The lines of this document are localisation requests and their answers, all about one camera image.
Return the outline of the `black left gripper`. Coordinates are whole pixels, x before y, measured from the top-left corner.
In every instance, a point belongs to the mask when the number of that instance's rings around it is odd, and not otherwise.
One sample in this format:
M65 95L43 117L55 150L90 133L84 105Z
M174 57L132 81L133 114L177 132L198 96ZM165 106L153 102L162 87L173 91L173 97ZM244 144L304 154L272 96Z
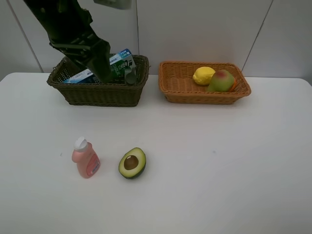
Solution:
M48 31L50 45L62 52L79 69L89 68L102 82L111 80L110 44L99 38L93 30L87 30L76 37Z

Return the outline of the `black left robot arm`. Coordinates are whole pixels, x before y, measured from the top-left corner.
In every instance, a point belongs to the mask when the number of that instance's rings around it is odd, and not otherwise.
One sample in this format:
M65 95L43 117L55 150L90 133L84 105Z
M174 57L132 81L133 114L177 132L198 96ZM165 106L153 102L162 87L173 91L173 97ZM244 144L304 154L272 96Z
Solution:
M112 79L109 42L91 27L92 17L76 0L26 0L47 32L50 45L76 66L88 68L102 83Z

